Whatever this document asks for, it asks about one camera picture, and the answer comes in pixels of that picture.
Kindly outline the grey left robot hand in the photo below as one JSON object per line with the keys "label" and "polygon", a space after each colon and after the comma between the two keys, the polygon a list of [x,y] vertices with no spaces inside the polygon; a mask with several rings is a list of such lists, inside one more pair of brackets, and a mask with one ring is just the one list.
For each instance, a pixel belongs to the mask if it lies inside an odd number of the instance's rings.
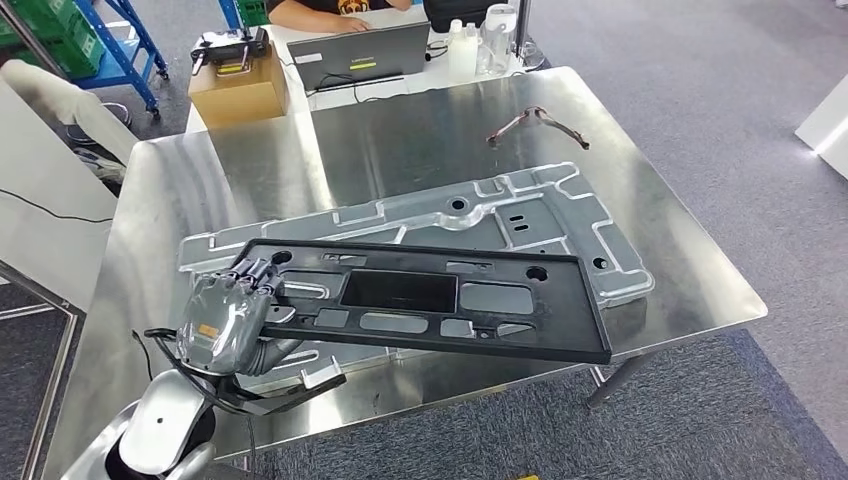
{"label": "grey left robot hand", "polygon": [[263,339],[261,331],[283,278],[264,258],[244,258],[198,276],[177,330],[179,358],[213,376],[261,376],[300,347],[297,339]]}

